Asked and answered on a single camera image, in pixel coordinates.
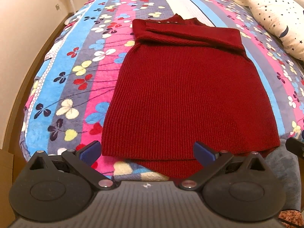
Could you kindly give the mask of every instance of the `patterned fabric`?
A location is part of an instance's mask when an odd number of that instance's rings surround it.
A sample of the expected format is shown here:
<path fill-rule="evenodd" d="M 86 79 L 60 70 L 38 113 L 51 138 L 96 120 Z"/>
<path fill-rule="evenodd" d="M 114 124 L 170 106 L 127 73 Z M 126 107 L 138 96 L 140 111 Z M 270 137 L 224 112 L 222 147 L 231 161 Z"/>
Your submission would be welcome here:
<path fill-rule="evenodd" d="M 132 20 L 162 20 L 176 13 L 184 19 L 196 17 L 208 26 L 239 29 L 269 96 L 279 135 L 302 139 L 303 72 L 275 38 L 231 0 L 89 0 L 37 73 L 25 105 L 20 138 L 24 157 L 29 160 L 36 150 L 61 154 L 100 141 L 121 63 L 134 45 Z M 216 105 L 216 101 L 215 93 L 210 102 Z M 225 136 L 220 131 L 215 134 Z M 116 180 L 166 179 L 118 158 L 101 156 L 92 167 Z"/>
<path fill-rule="evenodd" d="M 289 221 L 290 223 L 293 223 L 298 226 L 304 225 L 303 216 L 299 211 L 295 211 L 295 210 L 282 211 L 282 212 L 280 212 L 279 218 Z M 282 224 L 286 228 L 294 228 L 293 225 L 290 225 L 290 224 L 287 224 L 284 222 L 282 222 Z"/>

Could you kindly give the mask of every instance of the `bed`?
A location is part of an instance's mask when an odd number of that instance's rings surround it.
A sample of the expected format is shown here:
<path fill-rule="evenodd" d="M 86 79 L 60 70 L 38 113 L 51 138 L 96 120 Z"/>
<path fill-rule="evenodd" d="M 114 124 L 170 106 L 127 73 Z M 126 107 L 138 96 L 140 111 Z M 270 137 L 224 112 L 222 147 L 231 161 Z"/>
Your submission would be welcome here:
<path fill-rule="evenodd" d="M 121 63 L 134 45 L 132 20 L 161 20 L 176 13 L 208 26 L 239 29 L 267 91 L 280 137 L 302 139 L 302 67 L 244 8 L 231 0 L 89 0 L 56 39 L 36 75 L 20 138 L 25 159 L 37 150 L 58 155 L 100 141 Z M 216 131 L 215 136 L 222 135 Z M 168 179 L 119 158 L 101 156 L 92 167 L 118 181 Z"/>

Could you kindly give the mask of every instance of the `ribbed knit fabric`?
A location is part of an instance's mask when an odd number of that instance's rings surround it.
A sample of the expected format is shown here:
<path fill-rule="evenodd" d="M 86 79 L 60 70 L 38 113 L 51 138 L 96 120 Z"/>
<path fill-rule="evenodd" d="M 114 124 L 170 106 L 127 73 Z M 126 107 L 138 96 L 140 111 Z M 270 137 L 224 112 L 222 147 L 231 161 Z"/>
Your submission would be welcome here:
<path fill-rule="evenodd" d="M 233 154 L 280 145 L 269 98 L 238 30 L 175 15 L 135 19 L 133 32 L 136 43 L 104 121 L 104 156 L 185 178 L 202 168 L 193 157 L 195 141 Z"/>

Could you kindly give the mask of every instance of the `moon and star print pillow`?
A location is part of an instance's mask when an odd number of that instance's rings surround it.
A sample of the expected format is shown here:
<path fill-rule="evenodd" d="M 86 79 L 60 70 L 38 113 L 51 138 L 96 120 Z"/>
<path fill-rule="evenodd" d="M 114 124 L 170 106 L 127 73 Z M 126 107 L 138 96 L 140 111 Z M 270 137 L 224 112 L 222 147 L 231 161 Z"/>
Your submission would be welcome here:
<path fill-rule="evenodd" d="M 304 9 L 294 0 L 233 0 L 248 6 L 253 17 L 268 32 L 277 36 L 284 50 L 304 60 Z"/>

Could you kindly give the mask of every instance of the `blue stripe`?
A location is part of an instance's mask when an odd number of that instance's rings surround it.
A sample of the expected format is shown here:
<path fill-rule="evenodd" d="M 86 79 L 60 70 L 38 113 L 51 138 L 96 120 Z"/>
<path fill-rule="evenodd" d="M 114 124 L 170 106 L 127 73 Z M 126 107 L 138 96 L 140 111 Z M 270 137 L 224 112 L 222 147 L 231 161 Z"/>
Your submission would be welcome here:
<path fill-rule="evenodd" d="M 201 11 L 204 12 L 204 14 L 209 18 L 209 20 L 212 21 L 212 23 L 216 26 L 216 27 L 227 27 L 227 25 L 206 5 L 204 4 L 201 0 L 191 0 Z M 249 57 L 250 60 L 252 60 L 253 64 L 255 65 L 260 79 L 262 81 L 262 84 L 267 92 L 267 95 L 269 97 L 270 100 L 270 104 L 272 106 L 272 110 L 275 116 L 275 120 L 277 123 L 277 127 L 278 127 L 278 132 L 279 135 L 284 135 L 285 134 L 285 128 L 284 128 L 284 124 L 283 124 L 283 120 L 282 120 L 282 116 L 280 113 L 280 109 L 276 100 L 276 97 L 271 89 L 271 86 L 269 84 L 269 82 L 267 81 L 266 76 L 264 75 L 262 69 L 260 68 L 260 66 L 258 65 L 258 63 L 256 62 L 256 60 L 253 58 L 253 56 L 250 54 L 250 52 L 248 51 L 248 49 L 246 47 L 244 47 L 246 50 L 246 54 Z"/>
<path fill-rule="evenodd" d="M 84 41 L 94 25 L 94 20 L 89 19 L 84 21 L 84 17 L 99 16 L 100 12 L 94 10 L 97 8 L 103 9 L 105 5 L 99 5 L 99 3 L 106 3 L 107 1 L 108 0 L 96 0 L 91 5 L 89 10 L 78 22 L 76 28 L 74 28 L 73 31 L 71 31 L 71 33 L 68 35 L 65 43 L 57 53 L 54 64 L 46 76 L 45 85 L 41 89 L 40 95 L 34 104 L 33 111 L 28 122 L 29 124 L 26 141 L 31 156 L 37 150 L 45 150 L 46 152 L 48 150 L 48 141 L 50 137 L 48 126 L 51 124 L 53 117 L 55 116 L 57 102 L 60 99 L 66 83 L 65 81 L 65 83 L 59 84 L 59 81 L 53 82 L 53 80 L 58 77 L 59 73 L 61 72 L 65 72 L 66 74 L 71 72 L 79 53 L 74 58 L 67 56 L 67 53 L 76 47 L 79 47 L 79 49 L 82 48 Z M 36 106 L 39 103 L 43 104 L 44 108 L 49 106 L 48 109 L 51 110 L 51 115 L 45 117 L 43 113 L 41 113 L 37 119 L 34 119 L 34 115 L 38 112 L 38 110 L 36 110 Z"/>

